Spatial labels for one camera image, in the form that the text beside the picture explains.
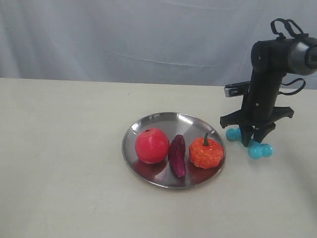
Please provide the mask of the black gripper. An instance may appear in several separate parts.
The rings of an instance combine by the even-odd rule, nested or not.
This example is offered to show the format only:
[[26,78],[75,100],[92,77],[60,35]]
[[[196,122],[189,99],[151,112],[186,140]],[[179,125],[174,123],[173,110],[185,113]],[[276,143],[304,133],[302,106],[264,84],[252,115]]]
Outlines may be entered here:
[[294,110],[290,107],[277,107],[276,99],[243,101],[241,109],[220,117],[220,125],[225,128],[238,125],[241,132],[241,142],[248,147],[251,137],[261,143],[272,132],[275,122],[282,118],[292,118]]

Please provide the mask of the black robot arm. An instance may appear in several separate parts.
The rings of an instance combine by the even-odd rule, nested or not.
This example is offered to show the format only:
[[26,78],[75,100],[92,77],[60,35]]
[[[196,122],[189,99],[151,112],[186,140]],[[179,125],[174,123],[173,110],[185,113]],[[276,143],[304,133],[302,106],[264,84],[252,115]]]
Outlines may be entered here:
[[275,122],[294,111],[290,107],[277,107],[275,102],[282,80],[287,74],[311,75],[317,70],[317,40],[267,40],[256,42],[251,50],[252,75],[250,81],[228,84],[226,97],[243,96],[241,109],[221,116],[220,125],[238,125],[241,142],[247,147],[253,139],[260,143],[275,129]]

